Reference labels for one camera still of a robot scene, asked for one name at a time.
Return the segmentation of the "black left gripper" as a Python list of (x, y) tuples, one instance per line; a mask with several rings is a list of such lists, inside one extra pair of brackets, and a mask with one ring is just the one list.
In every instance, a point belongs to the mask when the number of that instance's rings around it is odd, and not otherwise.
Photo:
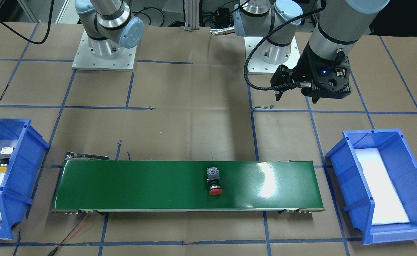
[(285, 91), (298, 88), (316, 104), (320, 98), (343, 99), (352, 92), (349, 84), (350, 63), (343, 48), (335, 50), (335, 57), (324, 59), (306, 46), (294, 69), (279, 65), (270, 80), (276, 87), (275, 99), (279, 101)]

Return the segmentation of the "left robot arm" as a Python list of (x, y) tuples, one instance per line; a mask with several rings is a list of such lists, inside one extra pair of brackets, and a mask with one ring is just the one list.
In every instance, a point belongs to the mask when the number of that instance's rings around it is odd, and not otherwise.
[[(283, 93), (299, 88), (313, 103), (321, 98), (343, 99), (352, 92), (348, 53), (361, 38), (387, 0), (329, 0), (325, 7), (304, 13), (293, 0), (240, 0), (233, 13), (238, 36), (261, 36), (244, 64), (244, 79), (253, 89)], [(321, 13), (297, 64), (285, 65), (298, 26), (308, 16)], [(248, 65), (258, 53), (262, 61), (278, 65), (270, 86), (249, 80)]]

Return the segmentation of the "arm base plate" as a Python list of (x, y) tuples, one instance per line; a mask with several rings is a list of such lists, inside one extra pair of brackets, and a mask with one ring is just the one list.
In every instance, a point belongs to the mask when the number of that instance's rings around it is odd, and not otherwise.
[(83, 32), (72, 68), (85, 71), (134, 71), (137, 46), (124, 48), (110, 39), (102, 41)]
[(290, 45), (278, 47), (265, 41), (255, 51), (248, 63), (250, 75), (273, 75), (279, 65), (293, 69), (300, 58), (298, 44), (293, 37)]

